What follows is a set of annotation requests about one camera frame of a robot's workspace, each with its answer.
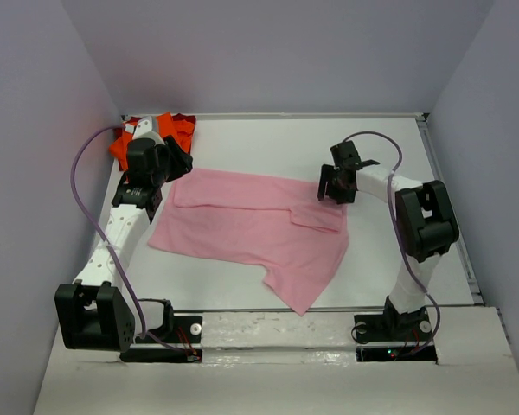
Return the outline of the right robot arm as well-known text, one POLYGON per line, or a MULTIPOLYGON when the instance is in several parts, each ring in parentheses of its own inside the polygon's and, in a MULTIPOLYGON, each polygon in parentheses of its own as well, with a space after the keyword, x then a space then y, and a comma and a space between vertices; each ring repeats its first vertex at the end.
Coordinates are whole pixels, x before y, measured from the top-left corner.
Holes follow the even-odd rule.
POLYGON ((398 341, 412 332, 429 338, 433 329, 425 306, 432 298, 428 286, 442 256, 459 238, 445 184, 407 179, 396 169, 363 160, 350 140, 332 146, 330 153, 333 163, 321 168, 317 198, 350 204, 361 192, 386 202, 402 257, 382 313, 356 316, 357 340, 398 341))

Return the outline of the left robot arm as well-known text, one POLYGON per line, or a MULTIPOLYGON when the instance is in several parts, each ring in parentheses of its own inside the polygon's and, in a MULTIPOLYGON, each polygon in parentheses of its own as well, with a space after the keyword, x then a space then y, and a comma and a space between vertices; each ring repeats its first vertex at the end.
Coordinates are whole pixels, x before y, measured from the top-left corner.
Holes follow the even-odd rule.
POLYGON ((192 170, 192 156, 176 140, 139 137, 129 142, 127 169, 119 178, 100 241, 70 284, 54 294, 64 345, 69 349, 124 353, 135 338, 169 339, 174 320, 161 311, 145 317, 127 270, 163 199, 162 188, 192 170))

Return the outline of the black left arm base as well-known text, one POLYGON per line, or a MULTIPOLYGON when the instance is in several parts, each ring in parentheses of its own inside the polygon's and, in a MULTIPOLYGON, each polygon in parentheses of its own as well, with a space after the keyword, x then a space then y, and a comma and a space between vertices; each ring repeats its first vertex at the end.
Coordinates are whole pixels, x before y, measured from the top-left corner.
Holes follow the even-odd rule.
POLYGON ((124 363, 199 364, 202 362, 203 316, 176 312, 169 300, 139 300, 146 317, 148 334, 136 337, 119 355, 124 363))

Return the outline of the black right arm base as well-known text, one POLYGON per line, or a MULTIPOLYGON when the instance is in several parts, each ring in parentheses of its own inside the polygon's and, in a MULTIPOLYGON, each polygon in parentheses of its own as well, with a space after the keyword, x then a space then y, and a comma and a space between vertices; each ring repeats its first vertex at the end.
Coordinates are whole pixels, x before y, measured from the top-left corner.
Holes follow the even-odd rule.
POLYGON ((431 338, 432 325, 428 315, 420 321, 408 323, 397 333, 390 333, 384 325, 382 314, 360 314, 354 317, 350 330, 356 343, 356 360, 368 362, 438 361, 431 338))

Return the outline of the pink t shirt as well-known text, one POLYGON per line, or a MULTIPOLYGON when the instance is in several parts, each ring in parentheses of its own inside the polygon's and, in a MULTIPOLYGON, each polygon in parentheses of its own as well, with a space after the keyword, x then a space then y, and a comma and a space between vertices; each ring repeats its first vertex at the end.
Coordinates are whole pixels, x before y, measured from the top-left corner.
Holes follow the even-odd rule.
POLYGON ((150 247, 266 269, 263 282, 302 316, 349 246, 345 207, 313 182, 195 169, 170 188, 150 247))

